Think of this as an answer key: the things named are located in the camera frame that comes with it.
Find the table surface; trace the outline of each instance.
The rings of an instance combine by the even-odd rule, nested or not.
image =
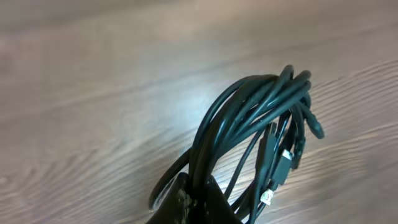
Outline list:
[[[23,2],[0,3],[0,223],[144,223],[212,101],[288,63],[312,71],[326,138],[257,222],[396,223],[397,1]]]

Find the cable connector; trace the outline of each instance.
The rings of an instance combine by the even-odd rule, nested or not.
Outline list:
[[[276,165],[274,174],[272,175],[272,180],[278,185],[283,185],[291,166],[292,153],[285,149]]]
[[[299,168],[301,156],[303,155],[304,151],[304,146],[305,146],[305,137],[303,137],[300,140],[296,140],[293,150],[292,169]]]
[[[256,159],[256,172],[261,177],[265,177],[267,170],[272,164],[274,147],[276,145],[275,129],[276,124],[272,122],[264,132],[264,137],[260,140]]]

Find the coiled cable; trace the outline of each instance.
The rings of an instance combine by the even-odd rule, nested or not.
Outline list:
[[[297,169],[299,165],[305,145],[304,121],[318,139],[324,136],[320,123],[310,111],[310,76],[309,71],[303,71],[294,77],[293,66],[287,65],[279,76],[253,75],[228,87],[210,106],[192,147],[174,162],[154,187],[149,206],[154,206],[165,186],[186,165],[191,193],[198,196],[195,194],[206,187],[217,160],[254,134],[225,190],[224,196],[228,199],[248,155],[264,134],[261,141],[268,144],[270,136],[274,138],[272,149],[266,149],[265,143],[260,144],[255,178],[231,205],[238,218],[242,220],[249,215],[247,223],[253,224],[266,206],[260,202],[261,194],[267,189],[274,191],[281,184],[278,182],[281,179],[278,177],[278,161],[282,153],[292,151],[288,170]]]

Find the bundle of cables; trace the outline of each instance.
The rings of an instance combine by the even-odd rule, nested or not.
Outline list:
[[[270,204],[278,185],[285,182],[289,170],[299,166],[305,145],[304,121],[318,139],[324,137],[320,123],[310,111],[310,76],[309,71],[303,71],[294,77],[293,66],[288,65],[279,76],[253,75],[228,87],[210,106],[192,147],[154,187],[149,206],[154,206],[162,191],[186,165],[186,191],[200,202],[217,160],[252,136],[224,192],[227,200],[248,155],[262,137],[254,180],[230,205],[239,220],[249,215],[247,223],[253,224]]]

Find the light brown wooden surface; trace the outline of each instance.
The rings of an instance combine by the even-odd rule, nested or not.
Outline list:
[[[326,138],[257,222],[396,223],[397,1],[54,2],[0,3],[0,223],[144,223],[218,94],[287,63]]]

